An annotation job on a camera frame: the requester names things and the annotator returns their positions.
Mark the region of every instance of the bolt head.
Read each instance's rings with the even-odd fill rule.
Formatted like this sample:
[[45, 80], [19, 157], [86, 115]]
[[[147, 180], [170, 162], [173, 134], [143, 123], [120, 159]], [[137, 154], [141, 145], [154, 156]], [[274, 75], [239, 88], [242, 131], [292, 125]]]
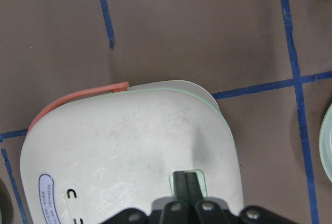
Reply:
[[135, 213], [135, 214], [131, 214], [131, 215], [129, 215], [129, 221], [138, 221], [139, 219], [140, 219], [140, 215], [139, 214], [137, 214], [137, 213]]
[[204, 202], [202, 204], [202, 208], [205, 210], [205, 211], [211, 211], [213, 208], [214, 208], [214, 204], [212, 202]]
[[181, 208], [182, 208], [181, 204], [176, 202], [176, 203], [172, 204], [171, 211], [179, 211]]
[[260, 213], [255, 209], [249, 209], [245, 213], [247, 217], [252, 220], [257, 220], [260, 217]]

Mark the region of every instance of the light green rim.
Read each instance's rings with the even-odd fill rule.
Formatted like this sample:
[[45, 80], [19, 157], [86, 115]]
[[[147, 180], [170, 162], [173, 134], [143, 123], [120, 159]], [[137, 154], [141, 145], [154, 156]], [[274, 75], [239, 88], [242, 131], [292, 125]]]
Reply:
[[324, 116], [319, 143], [323, 168], [327, 177], [332, 181], [332, 105]]

